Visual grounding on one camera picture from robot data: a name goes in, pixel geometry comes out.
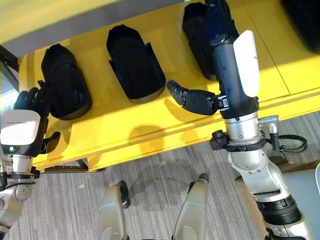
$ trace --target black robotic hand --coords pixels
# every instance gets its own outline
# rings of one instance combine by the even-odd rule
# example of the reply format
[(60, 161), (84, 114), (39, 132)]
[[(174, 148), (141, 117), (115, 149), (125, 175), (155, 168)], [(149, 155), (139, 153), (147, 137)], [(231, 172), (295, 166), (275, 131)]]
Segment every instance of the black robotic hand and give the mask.
[(48, 117), (50, 112), (51, 91), (49, 86), (42, 80), (38, 81), (40, 89), (31, 88), (29, 91), (20, 92), (16, 99), (15, 110), (32, 110), (40, 117)]
[(174, 100), (189, 112), (210, 116), (221, 108), (218, 97), (213, 92), (189, 90), (173, 80), (169, 80), (166, 87)]
[(14, 110), (5, 113), (0, 137), (6, 155), (36, 157), (38, 154), (50, 153), (58, 145), (60, 132), (56, 131), (44, 139), (51, 108), (51, 90), (43, 81), (38, 83), (40, 88), (22, 91), (17, 97)]

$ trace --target yellow tabletop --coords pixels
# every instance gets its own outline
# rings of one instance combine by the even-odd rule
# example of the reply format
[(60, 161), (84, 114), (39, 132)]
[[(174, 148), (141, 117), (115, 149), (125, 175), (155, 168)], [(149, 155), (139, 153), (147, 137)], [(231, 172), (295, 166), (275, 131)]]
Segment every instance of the yellow tabletop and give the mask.
[(0, 44), (117, 0), (1, 0)]
[[(145, 43), (151, 42), (167, 80), (174, 79), (190, 89), (219, 93), (219, 84), (202, 76), (182, 32), (186, 4), (149, 12), (60, 42), (75, 55), (93, 105), (88, 113), (72, 121), (50, 116), (47, 134), (59, 131), (61, 139), (53, 152), (34, 159), (35, 166), (43, 169), (88, 157), (89, 170), (94, 171), (202, 142), (215, 130), (225, 128), (219, 113), (203, 116), (187, 112), (167, 90), (152, 102), (131, 103), (108, 63), (108, 31), (125, 24), (138, 30)], [(259, 115), (278, 114), (286, 119), (320, 109), (318, 82), (312, 80), (316, 87), (292, 94), (248, 10), (241, 0), (230, 0), (229, 4), (238, 31), (249, 29), (255, 35), (260, 66)], [(47, 48), (20, 59), (20, 90), (30, 89), (43, 79), (41, 62)]]

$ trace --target black cable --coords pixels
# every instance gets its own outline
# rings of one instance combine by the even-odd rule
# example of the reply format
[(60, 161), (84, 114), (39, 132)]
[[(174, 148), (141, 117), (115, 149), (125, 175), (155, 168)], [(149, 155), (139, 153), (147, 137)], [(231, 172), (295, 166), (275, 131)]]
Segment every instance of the black cable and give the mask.
[(6, 186), (4, 188), (4, 190), (7, 190), (9, 188), (12, 188), (12, 187), (15, 187), (15, 186), (19, 186), (19, 185), (33, 185), (33, 184), (36, 184), (36, 183), (34, 181), (33, 182), (17, 182), (17, 183), (11, 184), (9, 186)]
[[(305, 139), (302, 136), (287, 134), (287, 135), (280, 135), (278, 139), (279, 140), (280, 139), (297, 140), (297, 141), (302, 142), (302, 144), (300, 146), (294, 147), (294, 148), (287, 148), (285, 145), (281, 145), (280, 146), (280, 152), (288, 154), (288, 155), (300, 154), (303, 151), (305, 151), (307, 149), (307, 147), (308, 147), (307, 139)], [(273, 143), (271, 139), (266, 139), (266, 141), (269, 144)]]

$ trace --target black bracket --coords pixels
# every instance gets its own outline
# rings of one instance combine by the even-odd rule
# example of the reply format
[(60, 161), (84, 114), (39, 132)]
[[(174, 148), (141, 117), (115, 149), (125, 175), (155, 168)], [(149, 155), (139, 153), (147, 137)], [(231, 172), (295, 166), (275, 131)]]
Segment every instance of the black bracket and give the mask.
[(0, 45), (0, 69), (3, 75), (12, 84), (15, 90), (19, 91), (19, 81), (11, 69), (19, 72), (18, 58)]
[(218, 130), (212, 133), (212, 138), (209, 142), (212, 150), (216, 151), (225, 149), (231, 153), (259, 150), (267, 143), (265, 135), (262, 132), (262, 138), (256, 143), (248, 145), (229, 145), (228, 135), (226, 132), (223, 132), (222, 130)]
[(89, 171), (88, 165), (83, 159), (76, 161), (79, 166), (52, 166), (44, 169), (43, 174), (75, 174), (75, 173), (85, 173)]

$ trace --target robot finger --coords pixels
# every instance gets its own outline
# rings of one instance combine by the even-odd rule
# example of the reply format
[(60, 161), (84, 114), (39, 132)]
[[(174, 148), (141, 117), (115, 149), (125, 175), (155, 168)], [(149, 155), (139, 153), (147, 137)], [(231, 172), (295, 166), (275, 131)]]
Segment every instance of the robot finger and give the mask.
[(40, 88), (32, 103), (32, 110), (42, 117), (47, 117), (50, 112), (51, 91), (47, 86)]
[(29, 106), (31, 106), (35, 101), (36, 94), (38, 92), (39, 92), (39, 89), (37, 87), (33, 87), (29, 90), (27, 96), (25, 97), (25, 101)]
[(27, 91), (20, 92), (14, 104), (14, 109), (28, 109), (28, 105), (26, 103), (27, 95), (28, 95)]

